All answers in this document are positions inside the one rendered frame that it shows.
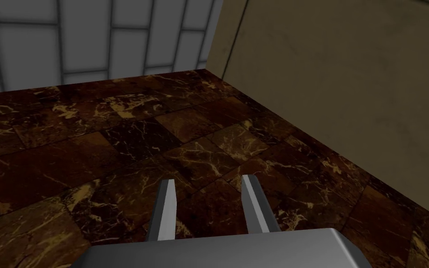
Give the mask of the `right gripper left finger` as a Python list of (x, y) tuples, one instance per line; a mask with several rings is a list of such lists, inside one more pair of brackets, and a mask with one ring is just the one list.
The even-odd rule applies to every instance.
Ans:
[(146, 236), (147, 241), (175, 239), (177, 198), (174, 179), (161, 180)]

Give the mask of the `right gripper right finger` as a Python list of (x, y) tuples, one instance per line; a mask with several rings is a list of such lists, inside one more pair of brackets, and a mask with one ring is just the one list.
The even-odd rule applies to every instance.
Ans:
[(249, 234), (280, 232), (267, 197), (253, 174), (241, 176), (241, 202)]

